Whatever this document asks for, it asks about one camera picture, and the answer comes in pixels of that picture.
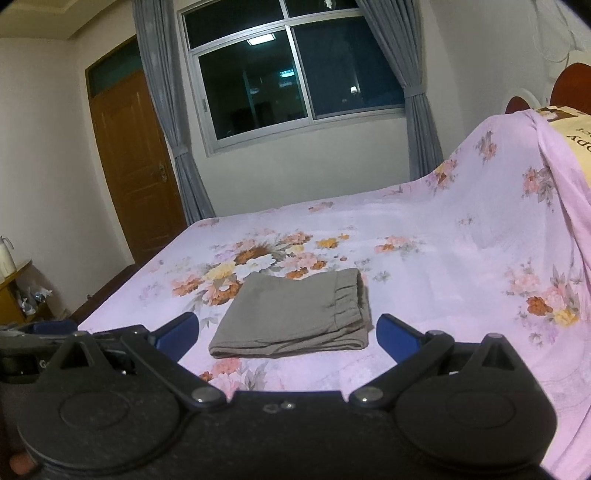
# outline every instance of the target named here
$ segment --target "dark wood baseboard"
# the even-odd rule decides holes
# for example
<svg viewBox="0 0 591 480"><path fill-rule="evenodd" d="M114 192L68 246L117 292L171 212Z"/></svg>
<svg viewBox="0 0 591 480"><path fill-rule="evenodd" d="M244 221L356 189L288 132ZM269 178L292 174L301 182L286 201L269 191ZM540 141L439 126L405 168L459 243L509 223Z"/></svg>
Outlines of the dark wood baseboard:
<svg viewBox="0 0 591 480"><path fill-rule="evenodd" d="M88 300L82 305L82 307L72 314L71 319L80 325L91 313L107 301L113 293L119 290L138 270L139 267L135 264L125 267L113 279L109 280L98 292L92 296L89 295Z"/></svg>

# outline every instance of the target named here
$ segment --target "white thermos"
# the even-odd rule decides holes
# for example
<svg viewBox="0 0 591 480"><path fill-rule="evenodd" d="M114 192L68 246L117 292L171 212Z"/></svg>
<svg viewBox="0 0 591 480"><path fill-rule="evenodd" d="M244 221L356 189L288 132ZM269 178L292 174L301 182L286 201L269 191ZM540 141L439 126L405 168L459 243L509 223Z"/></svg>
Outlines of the white thermos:
<svg viewBox="0 0 591 480"><path fill-rule="evenodd" d="M0 277L5 278L17 271L17 266L14 264L8 247L14 250L10 240L5 236L0 236Z"/></svg>

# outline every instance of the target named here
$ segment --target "red headboard panel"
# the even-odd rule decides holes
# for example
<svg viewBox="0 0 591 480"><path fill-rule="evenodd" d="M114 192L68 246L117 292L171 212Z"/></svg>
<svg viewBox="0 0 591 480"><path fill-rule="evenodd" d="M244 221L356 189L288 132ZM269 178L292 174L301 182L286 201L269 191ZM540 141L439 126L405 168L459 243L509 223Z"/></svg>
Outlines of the red headboard panel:
<svg viewBox="0 0 591 480"><path fill-rule="evenodd" d="M569 106L591 115L591 66L573 63L560 74L550 105Z"/></svg>
<svg viewBox="0 0 591 480"><path fill-rule="evenodd" d="M519 96L514 96L509 103L507 103L507 108L505 108L505 113L515 113L521 112L522 110L529 110L531 107L529 103L527 103L523 98Z"/></svg>

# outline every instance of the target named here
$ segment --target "door handle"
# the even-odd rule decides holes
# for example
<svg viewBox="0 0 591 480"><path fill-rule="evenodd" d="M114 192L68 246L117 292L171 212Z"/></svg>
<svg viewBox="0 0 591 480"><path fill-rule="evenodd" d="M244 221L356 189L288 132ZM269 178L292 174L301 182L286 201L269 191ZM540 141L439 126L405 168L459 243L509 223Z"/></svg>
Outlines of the door handle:
<svg viewBox="0 0 591 480"><path fill-rule="evenodd" d="M160 170L160 176L162 177L162 181L164 181L164 182L168 181L168 175L166 175L166 168L164 167L163 162L160 162L158 169Z"/></svg>

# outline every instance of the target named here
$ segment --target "curtain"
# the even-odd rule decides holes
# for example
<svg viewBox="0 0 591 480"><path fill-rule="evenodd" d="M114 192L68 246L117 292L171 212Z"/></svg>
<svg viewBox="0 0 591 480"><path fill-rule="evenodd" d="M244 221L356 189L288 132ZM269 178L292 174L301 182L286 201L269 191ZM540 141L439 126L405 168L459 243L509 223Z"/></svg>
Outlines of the curtain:
<svg viewBox="0 0 591 480"><path fill-rule="evenodd" d="M215 216L191 154L171 0L133 0L139 53L156 116L173 151L187 224Z"/></svg>
<svg viewBox="0 0 591 480"><path fill-rule="evenodd" d="M357 3L404 89L410 177L416 180L443 161L423 83L423 25L417 0L357 0Z"/></svg>

